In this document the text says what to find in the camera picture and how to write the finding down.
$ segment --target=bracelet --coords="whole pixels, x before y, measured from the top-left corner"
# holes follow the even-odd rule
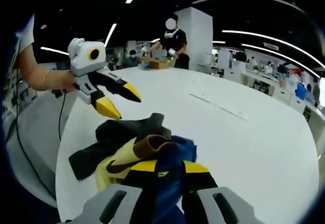
[[[43,83],[44,83],[46,89],[49,89],[49,87],[46,85],[46,77],[47,77],[47,74],[48,74],[50,71],[51,71],[51,70],[48,70],[48,71],[45,73],[45,75],[44,75],[44,81],[43,81]]]

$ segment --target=yellow cloth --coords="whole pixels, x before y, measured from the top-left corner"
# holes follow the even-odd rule
[[[132,162],[137,162],[141,160],[137,158],[133,152],[133,146],[136,138],[131,139],[129,142],[124,144],[116,153],[110,157],[104,159],[96,168],[96,184],[99,191],[104,190],[107,186],[111,184],[120,184],[121,181],[126,177],[130,168],[117,173],[112,174],[106,170],[106,166],[109,165],[112,161],[112,165],[121,165]]]

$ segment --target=round white table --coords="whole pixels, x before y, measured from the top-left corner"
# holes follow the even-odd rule
[[[259,220],[296,223],[311,205],[318,191],[318,162],[303,115],[266,94],[203,73],[140,68],[114,73],[142,96],[142,103],[136,103],[108,94],[123,119],[164,114],[164,126],[173,135],[193,139],[197,162],[209,168],[219,186],[250,203]],[[94,175],[78,181],[68,158],[95,143],[95,130],[107,119],[76,99],[56,165],[62,221],[78,216],[84,203],[98,193]]]

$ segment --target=paper on table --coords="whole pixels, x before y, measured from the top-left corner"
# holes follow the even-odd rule
[[[206,103],[209,103],[209,104],[211,104],[213,106],[216,106],[216,107],[218,107],[218,108],[220,108],[220,109],[222,109],[222,110],[224,110],[224,111],[226,111],[226,112],[228,112],[228,113],[230,113],[230,114],[232,114],[232,115],[234,115],[234,116],[236,116],[236,117],[238,117],[238,118],[240,118],[240,119],[242,119],[244,121],[248,121],[249,120],[248,119],[248,115],[246,113],[244,113],[242,111],[239,111],[239,110],[237,110],[235,108],[232,108],[232,107],[230,107],[228,105],[220,105],[220,104],[217,104],[214,101],[212,101],[211,99],[209,99],[204,94],[191,93],[191,92],[188,93],[188,94],[191,95],[191,96],[193,96],[193,97],[195,97],[195,98],[197,98],[197,99],[200,99],[200,100],[202,100],[202,101],[204,101]]]

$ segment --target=black cable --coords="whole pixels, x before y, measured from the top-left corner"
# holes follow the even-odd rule
[[[60,139],[60,141],[61,141],[61,130],[60,130],[61,117],[62,117],[62,111],[63,111],[64,103],[66,101],[66,95],[67,95],[67,91],[64,90],[64,97],[63,97],[63,102],[62,102],[62,107],[61,107],[60,117],[59,117],[59,139]]]
[[[17,99],[17,100],[16,100],[16,102],[17,102],[17,103],[16,103],[16,113],[17,113],[17,115],[16,115],[16,134],[17,134],[18,143],[19,143],[20,148],[21,148],[22,152],[24,153],[26,159],[28,160],[28,162],[29,162],[29,164],[30,164],[32,170],[34,171],[34,173],[35,173],[37,179],[40,181],[41,185],[45,188],[45,190],[48,192],[48,194],[49,194],[53,199],[56,200],[56,197],[54,196],[54,194],[52,194],[52,192],[51,192],[51,191],[47,188],[47,186],[42,182],[40,176],[38,175],[38,173],[37,173],[35,167],[34,167],[33,164],[31,163],[31,161],[30,161],[29,157],[27,156],[26,151],[25,151],[25,149],[24,149],[24,147],[22,146],[21,141],[20,141],[19,130],[18,130],[18,69],[17,69],[17,74],[16,74],[16,99]]]

